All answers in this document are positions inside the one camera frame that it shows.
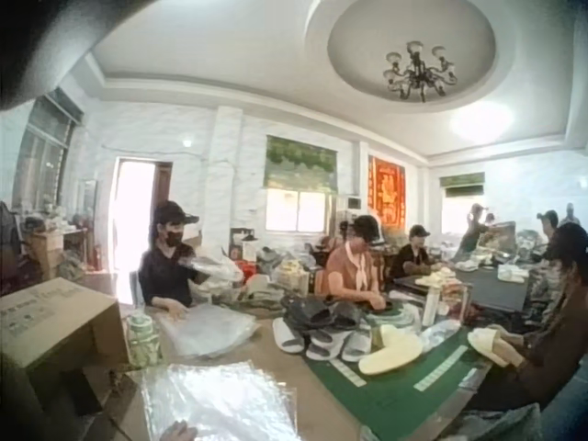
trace green mat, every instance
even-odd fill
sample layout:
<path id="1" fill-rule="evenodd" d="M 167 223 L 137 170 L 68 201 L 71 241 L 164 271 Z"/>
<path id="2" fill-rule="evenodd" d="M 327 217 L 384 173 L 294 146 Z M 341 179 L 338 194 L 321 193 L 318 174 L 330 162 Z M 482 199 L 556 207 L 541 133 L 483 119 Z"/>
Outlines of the green mat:
<path id="1" fill-rule="evenodd" d="M 433 414 L 458 388 L 481 357 L 469 348 L 468 330 L 461 329 L 439 347 L 402 369 L 374 377 L 359 373 L 357 365 L 347 364 L 367 382 L 358 388 L 331 363 L 306 359 L 324 386 L 363 425 L 381 441 L 402 439 L 410 435 Z M 469 349 L 458 362 L 427 390 L 414 385 L 445 361 L 460 345 Z"/>

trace doorway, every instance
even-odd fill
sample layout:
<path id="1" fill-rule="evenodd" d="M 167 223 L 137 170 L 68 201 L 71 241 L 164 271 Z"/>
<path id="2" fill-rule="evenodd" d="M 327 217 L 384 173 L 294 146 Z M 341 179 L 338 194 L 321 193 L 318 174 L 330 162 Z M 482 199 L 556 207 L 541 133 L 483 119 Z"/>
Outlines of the doorway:
<path id="1" fill-rule="evenodd" d="M 169 198 L 172 163 L 119 159 L 112 203 L 113 267 L 136 271 L 149 247 L 149 225 L 154 207 Z"/>

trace ceiling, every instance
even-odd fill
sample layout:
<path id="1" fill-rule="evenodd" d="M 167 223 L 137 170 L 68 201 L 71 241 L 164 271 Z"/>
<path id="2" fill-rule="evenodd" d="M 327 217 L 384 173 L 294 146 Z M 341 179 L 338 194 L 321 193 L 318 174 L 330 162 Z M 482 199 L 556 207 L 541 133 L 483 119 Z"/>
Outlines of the ceiling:
<path id="1" fill-rule="evenodd" d="M 265 114 L 339 125 L 350 138 L 426 160 L 565 133 L 573 17 L 562 4 L 159 0 L 95 47 L 94 69 L 78 66 L 73 74 L 102 99 L 243 99 Z M 398 51 L 406 59 L 407 40 L 422 41 L 427 57 L 433 46 L 447 48 L 459 83 L 443 99 L 390 97 L 385 55 Z M 98 87 L 88 74 L 96 69 L 104 75 Z"/>

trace ceiling light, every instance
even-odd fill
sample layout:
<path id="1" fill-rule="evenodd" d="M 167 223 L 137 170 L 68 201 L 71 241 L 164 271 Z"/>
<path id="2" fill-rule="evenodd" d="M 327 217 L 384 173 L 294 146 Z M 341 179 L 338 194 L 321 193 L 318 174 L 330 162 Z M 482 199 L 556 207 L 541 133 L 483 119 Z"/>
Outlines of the ceiling light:
<path id="1" fill-rule="evenodd" d="M 386 55 L 386 61 L 392 66 L 384 71 L 384 78 L 388 81 L 388 90 L 399 92 L 403 100 L 411 96 L 413 89 L 418 90 L 421 101 L 426 102 L 426 91 L 429 88 L 435 89 L 440 96 L 445 96 L 445 86 L 455 85 L 458 78 L 455 76 L 455 65 L 445 58 L 445 48 L 435 46 L 431 51 L 433 56 L 439 60 L 441 69 L 426 67 L 421 52 L 423 43 L 411 41 L 406 44 L 410 61 L 404 72 L 401 73 L 400 61 L 402 56 L 398 52 L 390 52 Z"/>
<path id="2" fill-rule="evenodd" d="M 482 101 L 458 110 L 451 119 L 451 129 L 464 140 L 488 144 L 500 138 L 513 120 L 508 107 Z"/>

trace chandelier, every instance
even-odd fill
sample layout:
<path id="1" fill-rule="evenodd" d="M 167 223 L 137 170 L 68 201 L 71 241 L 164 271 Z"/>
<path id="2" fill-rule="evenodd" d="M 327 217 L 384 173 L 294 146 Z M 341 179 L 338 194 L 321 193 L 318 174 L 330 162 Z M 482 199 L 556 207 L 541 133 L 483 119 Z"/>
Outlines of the chandelier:
<path id="1" fill-rule="evenodd" d="M 411 41 L 406 45 L 409 57 L 409 65 L 401 73 L 400 61 L 402 56 L 398 52 L 390 52 L 386 60 L 392 65 L 391 69 L 384 71 L 384 78 L 388 80 L 388 90 L 399 92 L 402 100 L 411 96 L 413 90 L 418 90 L 421 101 L 426 102 L 426 90 L 435 89 L 440 96 L 445 96 L 445 86 L 455 85 L 458 78 L 455 76 L 455 65 L 445 58 L 445 48 L 435 46 L 432 50 L 433 56 L 441 64 L 441 69 L 427 67 L 421 59 L 423 43 Z"/>

